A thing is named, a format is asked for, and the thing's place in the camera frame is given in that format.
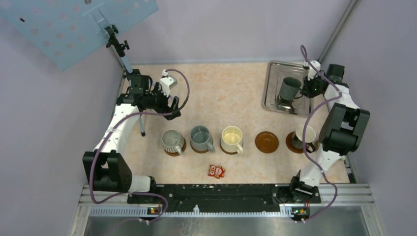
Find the dark green mug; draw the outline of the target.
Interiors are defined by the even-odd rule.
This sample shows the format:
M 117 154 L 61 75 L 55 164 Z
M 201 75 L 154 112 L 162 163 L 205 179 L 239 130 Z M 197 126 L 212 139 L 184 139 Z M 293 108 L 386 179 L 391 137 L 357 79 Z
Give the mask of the dark green mug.
M 293 77 L 284 78 L 279 90 L 278 102 L 284 104 L 291 104 L 292 101 L 296 98 L 296 95 L 300 88 L 300 80 Z

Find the silver metal tray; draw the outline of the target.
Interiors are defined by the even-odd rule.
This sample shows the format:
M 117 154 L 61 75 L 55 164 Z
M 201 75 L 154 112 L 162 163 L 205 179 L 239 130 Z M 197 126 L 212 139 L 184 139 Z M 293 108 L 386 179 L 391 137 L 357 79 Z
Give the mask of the silver metal tray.
M 308 69 L 301 64 L 270 61 L 267 66 L 262 107 L 272 112 L 293 114 L 301 117 L 309 116 L 313 109 L 314 101 L 312 98 L 303 96 L 300 93 L 300 89 L 303 87 L 303 80 L 307 75 Z M 293 77 L 301 81 L 301 88 L 291 104 L 278 102 L 279 90 L 283 79 L 286 77 Z

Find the black mug white inside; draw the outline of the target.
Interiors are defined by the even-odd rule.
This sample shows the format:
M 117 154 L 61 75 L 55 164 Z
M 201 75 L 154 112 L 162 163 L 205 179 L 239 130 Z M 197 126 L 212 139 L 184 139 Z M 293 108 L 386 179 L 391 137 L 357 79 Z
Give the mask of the black mug white inside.
M 308 153 L 316 151 L 314 141 L 316 139 L 316 132 L 311 126 L 300 125 L 291 135 L 290 144 L 295 150 L 303 151 L 306 148 Z

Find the grey ribbed mug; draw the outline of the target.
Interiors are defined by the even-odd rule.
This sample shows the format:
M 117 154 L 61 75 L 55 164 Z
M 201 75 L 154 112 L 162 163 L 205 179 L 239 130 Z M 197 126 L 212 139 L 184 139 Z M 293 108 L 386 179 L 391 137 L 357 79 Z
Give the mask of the grey ribbed mug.
M 164 151 L 178 152 L 183 155 L 181 148 L 186 143 L 185 138 L 176 130 L 166 131 L 161 138 Z

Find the grey blue mug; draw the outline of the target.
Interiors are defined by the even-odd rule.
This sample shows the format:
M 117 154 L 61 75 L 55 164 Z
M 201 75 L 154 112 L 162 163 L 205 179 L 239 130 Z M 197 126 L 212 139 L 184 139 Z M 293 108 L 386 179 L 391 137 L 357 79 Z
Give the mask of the grey blue mug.
M 206 147 L 210 152 L 215 152 L 213 137 L 205 126 L 195 126 L 190 132 L 190 141 L 195 148 Z

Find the cream mug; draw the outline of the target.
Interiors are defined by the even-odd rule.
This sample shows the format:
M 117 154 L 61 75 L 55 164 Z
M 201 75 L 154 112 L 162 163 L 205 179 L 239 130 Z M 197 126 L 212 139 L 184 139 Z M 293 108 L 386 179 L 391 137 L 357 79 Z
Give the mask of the cream mug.
M 236 126 L 226 127 L 221 133 L 220 145 L 228 152 L 237 151 L 239 155 L 243 155 L 242 131 Z

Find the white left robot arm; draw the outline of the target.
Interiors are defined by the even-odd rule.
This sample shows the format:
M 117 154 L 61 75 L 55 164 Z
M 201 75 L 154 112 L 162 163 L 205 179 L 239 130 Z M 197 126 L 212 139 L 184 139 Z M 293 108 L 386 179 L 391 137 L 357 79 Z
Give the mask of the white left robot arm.
M 145 203 L 157 199 L 158 191 L 152 186 L 152 177 L 133 175 L 122 155 L 130 133 L 142 115 L 163 116 L 167 120 L 181 115 L 183 106 L 179 104 L 179 98 L 170 95 L 178 81 L 169 72 L 171 69 L 163 70 L 158 82 L 138 69 L 124 75 L 129 85 L 116 100 L 112 120 L 102 140 L 82 158 L 91 190 L 139 192 Z

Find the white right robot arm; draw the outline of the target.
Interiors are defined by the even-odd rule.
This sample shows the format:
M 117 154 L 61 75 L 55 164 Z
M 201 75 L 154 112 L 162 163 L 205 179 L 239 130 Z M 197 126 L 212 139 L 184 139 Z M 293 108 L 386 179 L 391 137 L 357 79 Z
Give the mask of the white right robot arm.
M 342 65 L 330 64 L 325 75 L 331 84 L 322 78 L 309 81 L 320 85 L 329 115 L 320 131 L 314 157 L 309 156 L 310 163 L 291 180 L 288 195 L 295 203 L 317 197 L 323 175 L 342 156 L 357 150 L 368 125 L 370 112 L 352 100 L 349 86 L 342 81 L 344 70 Z

